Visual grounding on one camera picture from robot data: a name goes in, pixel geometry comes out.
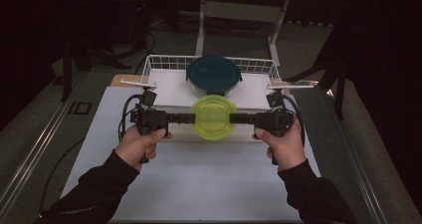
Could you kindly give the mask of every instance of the hand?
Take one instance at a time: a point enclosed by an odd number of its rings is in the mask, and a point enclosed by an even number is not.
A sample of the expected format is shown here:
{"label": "hand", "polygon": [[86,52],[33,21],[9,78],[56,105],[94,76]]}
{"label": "hand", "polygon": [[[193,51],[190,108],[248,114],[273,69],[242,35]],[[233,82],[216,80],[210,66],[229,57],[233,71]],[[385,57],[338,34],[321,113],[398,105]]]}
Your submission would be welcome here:
{"label": "hand", "polygon": [[123,139],[114,150],[115,153],[127,164],[140,171],[140,159],[145,155],[148,159],[156,156],[156,143],[163,138],[171,139],[171,133],[165,136],[165,129],[159,129],[149,135],[141,136],[136,125],[131,126],[125,132]]}
{"label": "hand", "polygon": [[255,129],[255,135],[255,139],[260,139],[269,146],[267,155],[276,159],[279,171],[290,169],[307,160],[302,143],[300,123],[296,116],[294,123],[282,137],[276,137],[261,128]]}

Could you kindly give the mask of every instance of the green container lid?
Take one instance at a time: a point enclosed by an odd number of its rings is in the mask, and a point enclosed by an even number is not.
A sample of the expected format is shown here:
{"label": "green container lid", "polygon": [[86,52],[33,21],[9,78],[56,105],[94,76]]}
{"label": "green container lid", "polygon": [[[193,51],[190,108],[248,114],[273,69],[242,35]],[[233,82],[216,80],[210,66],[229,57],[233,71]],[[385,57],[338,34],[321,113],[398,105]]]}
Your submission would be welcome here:
{"label": "green container lid", "polygon": [[235,128],[235,125],[230,123],[230,113],[236,112],[236,105],[224,97],[205,96],[192,106],[192,112],[195,113],[192,128],[203,138],[221,139]]}
{"label": "green container lid", "polygon": [[203,56],[186,68],[186,80],[206,92],[206,95],[225,96],[242,81],[239,68],[220,56]]}

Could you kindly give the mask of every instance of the black jacket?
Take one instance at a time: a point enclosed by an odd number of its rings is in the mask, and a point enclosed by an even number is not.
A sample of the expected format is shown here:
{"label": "black jacket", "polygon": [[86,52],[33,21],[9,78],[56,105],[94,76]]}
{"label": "black jacket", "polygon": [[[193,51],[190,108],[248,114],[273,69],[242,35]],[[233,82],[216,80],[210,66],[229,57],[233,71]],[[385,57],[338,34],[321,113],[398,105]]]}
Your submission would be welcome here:
{"label": "black jacket", "polygon": [[[79,185],[50,210],[42,212],[35,224],[106,223],[138,174],[113,151],[102,166],[82,175]],[[305,223],[354,222],[353,214],[333,183],[316,177],[308,161],[279,175],[286,184],[288,203],[299,210]]]}

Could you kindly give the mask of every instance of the wire rack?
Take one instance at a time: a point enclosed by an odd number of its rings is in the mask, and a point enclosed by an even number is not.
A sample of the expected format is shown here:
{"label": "wire rack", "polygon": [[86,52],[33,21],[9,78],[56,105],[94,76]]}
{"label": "wire rack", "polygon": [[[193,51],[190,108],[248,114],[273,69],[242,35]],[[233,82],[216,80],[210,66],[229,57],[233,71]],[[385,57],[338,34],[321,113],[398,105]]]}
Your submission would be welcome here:
{"label": "wire rack", "polygon": [[[186,70],[199,56],[169,56],[169,55],[149,55],[142,69],[140,83],[146,86],[154,86],[150,80],[153,69]],[[251,59],[251,58],[232,58],[225,57],[239,67],[241,73],[264,74],[269,78],[269,89],[282,87],[278,66],[273,60]]]}

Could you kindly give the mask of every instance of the human arm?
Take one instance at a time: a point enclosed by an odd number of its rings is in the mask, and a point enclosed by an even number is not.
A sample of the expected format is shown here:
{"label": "human arm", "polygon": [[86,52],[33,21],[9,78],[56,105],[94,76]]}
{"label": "human arm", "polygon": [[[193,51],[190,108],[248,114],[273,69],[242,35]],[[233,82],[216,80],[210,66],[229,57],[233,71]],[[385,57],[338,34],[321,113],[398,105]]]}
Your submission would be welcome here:
{"label": "human arm", "polygon": [[306,158],[299,120],[282,137],[257,128],[257,139],[268,146],[268,156],[279,164],[279,176],[285,181],[288,203],[299,210],[305,223],[354,223],[355,218],[335,185],[317,177]]}
{"label": "human arm", "polygon": [[138,162],[144,155],[149,159],[155,157],[156,143],[164,135],[165,129],[160,129],[140,136],[136,126],[130,127],[105,163],[82,175],[79,184],[42,212],[35,223],[106,223],[139,174]]}

